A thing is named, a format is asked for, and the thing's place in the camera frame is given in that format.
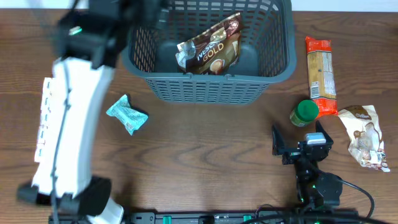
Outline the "teal snack packet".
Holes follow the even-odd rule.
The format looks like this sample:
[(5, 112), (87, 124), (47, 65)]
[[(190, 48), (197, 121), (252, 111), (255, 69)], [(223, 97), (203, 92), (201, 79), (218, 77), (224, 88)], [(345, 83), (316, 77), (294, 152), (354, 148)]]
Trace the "teal snack packet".
[(131, 108), (127, 95), (123, 95), (107, 111), (110, 117), (117, 118), (132, 136), (148, 119), (148, 115)]

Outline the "brown Nescafe Gold pouch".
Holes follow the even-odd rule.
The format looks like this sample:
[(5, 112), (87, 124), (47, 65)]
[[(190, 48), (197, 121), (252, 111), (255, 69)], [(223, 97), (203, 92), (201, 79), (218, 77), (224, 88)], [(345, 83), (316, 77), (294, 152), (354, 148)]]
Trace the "brown Nescafe Gold pouch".
[(240, 56), (243, 17), (237, 12), (200, 35), (177, 45), (175, 58), (185, 73), (220, 75)]

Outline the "white tissue multipack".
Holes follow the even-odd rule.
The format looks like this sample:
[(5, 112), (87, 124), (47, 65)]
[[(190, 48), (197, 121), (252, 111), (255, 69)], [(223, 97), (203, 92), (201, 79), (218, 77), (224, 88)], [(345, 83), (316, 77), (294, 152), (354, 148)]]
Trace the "white tissue multipack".
[(37, 134), (37, 144), (34, 161), (40, 163), (48, 142), (53, 138), (50, 116), (52, 114), (50, 104), (52, 102), (52, 86), (54, 78), (45, 77), (42, 89), (42, 101), (40, 104), (40, 124)]

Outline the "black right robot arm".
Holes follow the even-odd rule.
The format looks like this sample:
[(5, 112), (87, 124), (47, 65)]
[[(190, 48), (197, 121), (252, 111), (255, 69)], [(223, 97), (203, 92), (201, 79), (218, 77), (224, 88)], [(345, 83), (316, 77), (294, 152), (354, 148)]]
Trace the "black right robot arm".
[(337, 176), (321, 171), (318, 163), (329, 155), (334, 141), (319, 121), (315, 132), (295, 147), (288, 147), (276, 126), (272, 127), (272, 154), (282, 157), (283, 165), (293, 165), (298, 198), (311, 209), (333, 208), (340, 205), (343, 184)]

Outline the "green lid jar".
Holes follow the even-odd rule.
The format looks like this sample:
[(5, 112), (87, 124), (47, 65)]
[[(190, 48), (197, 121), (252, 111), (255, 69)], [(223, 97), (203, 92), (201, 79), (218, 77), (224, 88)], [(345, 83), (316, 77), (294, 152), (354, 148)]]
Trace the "green lid jar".
[(304, 127), (313, 122), (319, 114), (319, 108), (312, 100), (301, 101), (291, 112), (290, 121), (293, 125)]

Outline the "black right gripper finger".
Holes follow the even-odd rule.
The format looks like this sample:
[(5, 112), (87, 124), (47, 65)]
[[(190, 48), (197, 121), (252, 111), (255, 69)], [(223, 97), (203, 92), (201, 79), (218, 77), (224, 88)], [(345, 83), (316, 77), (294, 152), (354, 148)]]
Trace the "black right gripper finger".
[(283, 155), (285, 152), (285, 142), (276, 125), (272, 126), (272, 154), (275, 156)]
[(324, 130), (323, 126), (321, 125), (321, 122), (316, 121), (315, 123), (315, 129), (316, 132), (318, 133), (322, 133), (326, 139), (326, 143), (327, 144), (331, 144), (332, 143), (332, 138), (327, 134), (327, 132)]

